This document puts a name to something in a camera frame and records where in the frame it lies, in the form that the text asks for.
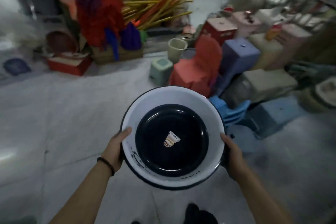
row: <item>person's left hand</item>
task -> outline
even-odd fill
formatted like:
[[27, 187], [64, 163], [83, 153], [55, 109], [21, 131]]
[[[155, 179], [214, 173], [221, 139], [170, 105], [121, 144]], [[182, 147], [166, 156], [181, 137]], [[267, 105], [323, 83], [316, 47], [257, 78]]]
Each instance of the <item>person's left hand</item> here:
[[121, 142], [131, 134], [132, 128], [128, 127], [121, 133], [116, 133], [108, 143], [106, 149], [103, 151], [101, 156], [106, 159], [114, 168], [114, 171], [118, 171], [122, 164], [122, 159], [119, 158], [120, 155], [120, 144]]

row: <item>hand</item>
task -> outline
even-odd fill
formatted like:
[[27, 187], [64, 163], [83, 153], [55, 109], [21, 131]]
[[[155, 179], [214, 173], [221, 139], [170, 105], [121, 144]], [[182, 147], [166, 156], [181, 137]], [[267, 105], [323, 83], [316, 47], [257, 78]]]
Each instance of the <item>hand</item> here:
[[119, 158], [120, 156], [120, 144], [121, 142], [129, 136], [132, 132], [132, 128], [128, 127], [121, 133], [116, 133], [108, 143], [106, 149], [103, 151], [101, 156], [106, 159], [114, 168], [114, 171], [118, 171], [121, 167], [123, 162], [122, 159]]
[[243, 158], [243, 154], [239, 147], [224, 133], [220, 134], [221, 139], [229, 147], [229, 175], [232, 179], [239, 183], [250, 173], [250, 168]]

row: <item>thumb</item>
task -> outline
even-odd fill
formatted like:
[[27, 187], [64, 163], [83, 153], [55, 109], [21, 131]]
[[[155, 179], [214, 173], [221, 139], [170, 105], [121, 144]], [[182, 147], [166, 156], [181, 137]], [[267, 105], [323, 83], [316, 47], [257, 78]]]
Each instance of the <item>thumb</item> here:
[[118, 142], [122, 142], [126, 137], [128, 137], [132, 132], [132, 128], [128, 127], [124, 131], [122, 131], [116, 138], [115, 140]]
[[221, 133], [220, 137], [221, 137], [222, 141], [224, 143], [226, 143], [227, 146], [229, 146], [230, 149], [237, 147], [237, 145], [227, 135], [225, 135], [224, 133]]

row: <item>red plastic chair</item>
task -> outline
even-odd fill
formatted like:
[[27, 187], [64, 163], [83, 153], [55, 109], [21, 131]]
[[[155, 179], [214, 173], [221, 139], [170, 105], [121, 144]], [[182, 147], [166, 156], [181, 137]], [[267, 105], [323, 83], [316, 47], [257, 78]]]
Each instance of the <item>red plastic chair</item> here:
[[174, 65], [169, 84], [182, 86], [209, 97], [211, 83], [216, 80], [222, 60], [222, 49], [219, 43], [201, 35], [195, 46], [196, 54], [191, 60], [181, 59]]

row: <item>forearm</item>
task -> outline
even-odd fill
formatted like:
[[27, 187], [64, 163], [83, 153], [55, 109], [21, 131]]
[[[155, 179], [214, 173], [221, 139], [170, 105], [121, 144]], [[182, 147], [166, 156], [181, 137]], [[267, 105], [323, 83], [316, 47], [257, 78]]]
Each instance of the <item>forearm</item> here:
[[97, 162], [50, 224], [94, 223], [110, 176], [109, 167]]
[[290, 215], [270, 196], [253, 171], [238, 180], [257, 224], [292, 224]]

